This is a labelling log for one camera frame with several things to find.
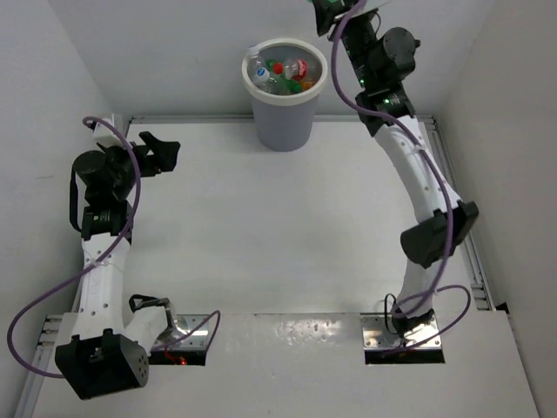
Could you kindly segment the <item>orange juice bottle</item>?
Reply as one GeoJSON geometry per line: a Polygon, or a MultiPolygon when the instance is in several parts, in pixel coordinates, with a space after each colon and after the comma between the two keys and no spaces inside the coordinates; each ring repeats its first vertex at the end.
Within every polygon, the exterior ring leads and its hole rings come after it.
{"type": "Polygon", "coordinates": [[[302,80],[300,82],[302,91],[309,91],[317,83],[316,80],[302,80]]]}

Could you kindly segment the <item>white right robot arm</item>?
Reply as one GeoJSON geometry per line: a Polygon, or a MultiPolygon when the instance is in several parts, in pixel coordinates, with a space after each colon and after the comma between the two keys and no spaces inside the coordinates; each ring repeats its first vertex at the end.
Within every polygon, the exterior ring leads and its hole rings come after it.
{"type": "Polygon", "coordinates": [[[315,1],[316,29],[332,42],[335,91],[359,114],[369,134],[393,163],[408,193],[415,226],[400,235],[407,257],[403,285],[390,313],[398,335],[433,317],[433,295],[446,265],[480,211],[449,185],[426,141],[403,87],[415,69],[420,42],[402,27],[378,35],[377,10],[363,1],[315,1]]]}

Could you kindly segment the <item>red cap cola bottle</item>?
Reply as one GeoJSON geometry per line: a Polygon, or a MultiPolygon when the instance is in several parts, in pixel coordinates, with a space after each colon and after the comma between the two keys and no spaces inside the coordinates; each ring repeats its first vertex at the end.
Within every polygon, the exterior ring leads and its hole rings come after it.
{"type": "Polygon", "coordinates": [[[288,58],[284,62],[272,64],[271,70],[286,80],[317,82],[321,69],[319,63],[311,59],[288,58]]]}

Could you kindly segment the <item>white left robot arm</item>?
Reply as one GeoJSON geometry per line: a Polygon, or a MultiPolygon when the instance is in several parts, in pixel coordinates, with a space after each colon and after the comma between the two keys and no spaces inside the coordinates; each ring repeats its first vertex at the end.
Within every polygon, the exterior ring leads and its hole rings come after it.
{"type": "Polygon", "coordinates": [[[80,233],[88,272],[70,342],[57,347],[55,363],[82,400],[144,387],[151,349],[176,325],[168,299],[142,295],[130,298],[132,319],[124,322],[124,267],[133,227],[127,198],[137,177],[173,171],[180,149],[148,131],[139,137],[143,144],[131,152],[100,146],[72,165],[85,185],[80,233]]]}

